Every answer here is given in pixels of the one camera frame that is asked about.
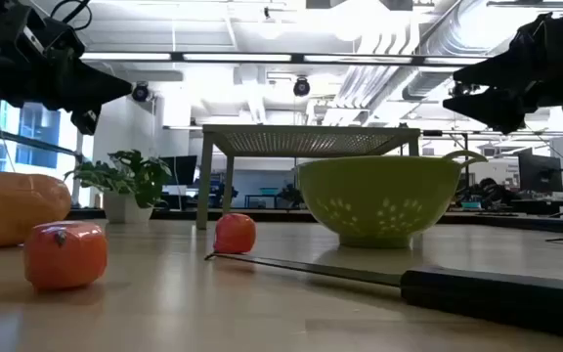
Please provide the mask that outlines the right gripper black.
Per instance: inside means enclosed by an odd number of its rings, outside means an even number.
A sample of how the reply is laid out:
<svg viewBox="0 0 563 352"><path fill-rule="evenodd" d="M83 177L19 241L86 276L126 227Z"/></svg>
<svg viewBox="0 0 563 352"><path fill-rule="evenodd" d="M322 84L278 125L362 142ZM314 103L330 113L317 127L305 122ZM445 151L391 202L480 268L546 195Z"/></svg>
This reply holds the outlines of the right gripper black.
<svg viewBox="0 0 563 352"><path fill-rule="evenodd" d="M510 134L524 127L525 114L538 108L563 109L563 18L540 14L518 28L518 46L454 72L464 84L518 85L518 94L490 90L443 101L447 110Z"/></svg>

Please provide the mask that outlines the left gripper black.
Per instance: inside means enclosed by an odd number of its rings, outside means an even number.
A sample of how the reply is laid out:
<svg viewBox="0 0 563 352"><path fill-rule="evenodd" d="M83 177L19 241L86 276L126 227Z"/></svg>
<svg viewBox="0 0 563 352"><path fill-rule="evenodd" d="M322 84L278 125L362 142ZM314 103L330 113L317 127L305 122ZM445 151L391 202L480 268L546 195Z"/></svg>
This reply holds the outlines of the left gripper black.
<svg viewBox="0 0 563 352"><path fill-rule="evenodd" d="M83 45L70 25L21 17L17 46L37 71L43 100L71 112L71 123L84 135L98 127L100 106L132 92L130 82L80 61Z"/></svg>

